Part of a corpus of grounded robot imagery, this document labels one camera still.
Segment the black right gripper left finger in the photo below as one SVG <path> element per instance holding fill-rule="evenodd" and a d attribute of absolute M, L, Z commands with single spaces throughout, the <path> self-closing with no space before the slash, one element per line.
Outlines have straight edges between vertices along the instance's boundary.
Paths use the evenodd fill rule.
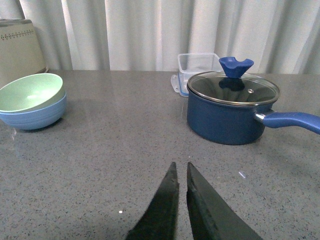
<path fill-rule="evenodd" d="M 127 240 L 173 240 L 179 208 L 179 183 L 176 163 L 172 162 L 143 216 Z"/>

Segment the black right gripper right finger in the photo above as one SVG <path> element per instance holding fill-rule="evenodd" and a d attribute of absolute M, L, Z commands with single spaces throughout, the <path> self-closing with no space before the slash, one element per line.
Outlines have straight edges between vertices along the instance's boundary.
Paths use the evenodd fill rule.
<path fill-rule="evenodd" d="M 260 240 L 196 167 L 187 164 L 187 208 L 195 240 Z"/>

